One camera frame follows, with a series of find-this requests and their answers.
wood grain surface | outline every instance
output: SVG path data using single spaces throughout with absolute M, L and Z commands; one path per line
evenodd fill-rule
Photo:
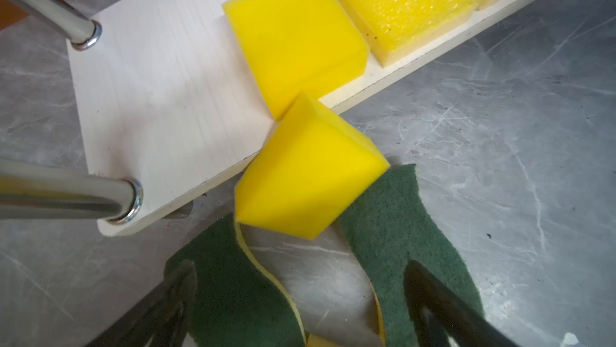
M 121 0 L 94 18 L 103 35 L 69 57 L 88 170 L 132 176 L 144 203 L 135 233 L 238 174 L 272 128 L 233 32 L 226 0 Z M 500 0 L 451 32 L 321 98 L 343 112 L 534 0 Z

green felt strip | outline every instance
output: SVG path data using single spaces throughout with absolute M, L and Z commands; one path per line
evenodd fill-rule
M 190 335 L 199 347 L 304 347 L 304 330 L 287 291 L 258 264 L 234 223 L 216 221 L 165 266 L 195 262 L 198 287 Z
M 466 265 L 421 203 L 415 165 L 391 168 L 338 218 L 345 240 L 378 297 L 386 345 L 418 345 L 402 286 L 415 259 L 474 310 L 481 297 Z

metal ring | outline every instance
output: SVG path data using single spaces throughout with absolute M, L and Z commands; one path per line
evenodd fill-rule
M 130 220 L 134 219 L 135 216 L 137 216 L 137 212 L 139 212 L 139 209 L 143 205 L 143 186 L 141 185 L 141 183 L 138 180 L 130 177 L 123 178 L 122 180 L 131 183 L 131 185 L 133 186 L 133 189 L 135 190 L 135 200 L 133 201 L 133 206 L 127 212 L 127 214 L 117 219 L 108 219 L 107 222 L 110 224 L 118 225 L 128 223 Z
M 95 43 L 98 42 L 98 40 L 100 39 L 100 35 L 103 33 L 103 25 L 101 25 L 100 23 L 98 23 L 95 20 L 90 20 L 94 23 L 94 33 L 92 34 L 92 36 L 86 40 L 85 42 L 82 43 L 74 43 L 72 42 L 71 45 L 73 46 L 73 48 L 75 50 L 86 50 L 89 47 L 93 46 Z

chrome pole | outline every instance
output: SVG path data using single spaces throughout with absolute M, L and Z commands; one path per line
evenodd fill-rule
M 87 19 L 62 0 L 10 0 L 26 12 L 45 21 L 64 35 L 77 50 L 85 50 L 98 41 L 101 25 Z
M 0 219 L 132 220 L 143 202 L 133 179 L 116 180 L 0 159 Z

gray marble floor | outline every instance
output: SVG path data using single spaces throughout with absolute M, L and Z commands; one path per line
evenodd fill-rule
M 117 0 L 70 0 L 87 14 Z M 86 169 L 65 43 L 37 20 L 0 32 L 0 157 Z M 539 0 L 346 112 L 458 248 L 489 321 L 521 346 L 614 346 L 616 0 Z M 89 221 L 0 221 L 0 346 L 80 346 L 232 208 L 236 178 L 189 218 L 104 238 Z M 364 272 L 316 243 L 249 229 L 307 330 L 375 346 Z

